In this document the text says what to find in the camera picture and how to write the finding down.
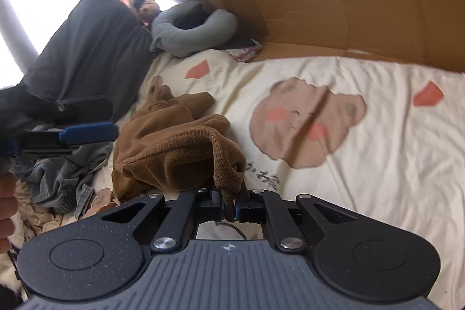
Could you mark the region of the person's left hand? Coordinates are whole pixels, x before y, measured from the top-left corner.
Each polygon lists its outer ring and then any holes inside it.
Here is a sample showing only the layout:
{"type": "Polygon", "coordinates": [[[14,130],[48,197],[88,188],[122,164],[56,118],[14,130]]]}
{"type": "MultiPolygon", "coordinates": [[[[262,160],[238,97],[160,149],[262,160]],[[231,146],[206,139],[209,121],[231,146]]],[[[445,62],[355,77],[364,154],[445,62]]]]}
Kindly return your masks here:
{"type": "Polygon", "coordinates": [[[0,253],[10,249],[10,236],[15,226],[12,217],[17,213],[18,201],[15,197],[16,180],[11,174],[1,177],[0,182],[0,253]]]}

